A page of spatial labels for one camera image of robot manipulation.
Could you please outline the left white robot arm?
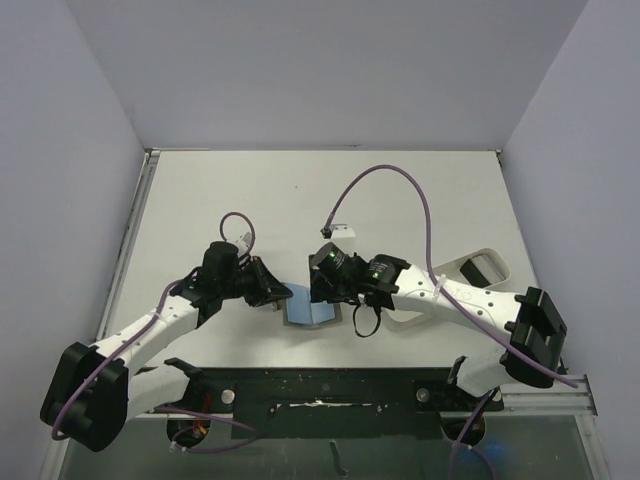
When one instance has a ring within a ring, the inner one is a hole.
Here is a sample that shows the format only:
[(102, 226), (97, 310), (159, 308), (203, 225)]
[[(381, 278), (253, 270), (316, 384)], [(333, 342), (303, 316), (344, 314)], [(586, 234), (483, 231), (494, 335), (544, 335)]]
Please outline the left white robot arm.
[(144, 412), (169, 403), (193, 410), (204, 387), (193, 379), (192, 368), (179, 361), (148, 367), (148, 361), (200, 328), (227, 300), (262, 307), (292, 295), (260, 257), (233, 243), (213, 242), (201, 264), (170, 282), (149, 313), (107, 338), (91, 345), (75, 342), (63, 351), (40, 419), (53, 440), (73, 439), (99, 452)]

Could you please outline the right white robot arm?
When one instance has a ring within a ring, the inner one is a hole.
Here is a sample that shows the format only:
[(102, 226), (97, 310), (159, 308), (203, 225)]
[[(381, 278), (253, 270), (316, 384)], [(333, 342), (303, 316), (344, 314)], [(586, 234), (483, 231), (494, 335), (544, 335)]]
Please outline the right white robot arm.
[(385, 254), (365, 260), (333, 242), (310, 256), (309, 273), (314, 301), (366, 305), (377, 316), (385, 311), (413, 312), (473, 327), (496, 342), (483, 355), (464, 354), (455, 361), (445, 395), (456, 408), (469, 408), (508, 383), (538, 389), (557, 382), (577, 385), (558, 371), (567, 327), (550, 296), (540, 289), (495, 292), (436, 276)]

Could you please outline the grey card holder wallet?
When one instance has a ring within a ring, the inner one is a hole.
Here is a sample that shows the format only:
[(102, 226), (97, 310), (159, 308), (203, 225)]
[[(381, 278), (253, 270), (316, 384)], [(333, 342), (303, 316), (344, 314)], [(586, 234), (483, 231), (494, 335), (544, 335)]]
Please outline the grey card holder wallet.
[(292, 295), (277, 303), (285, 327), (319, 329), (342, 321), (340, 306), (326, 301), (313, 302), (308, 286), (285, 283)]

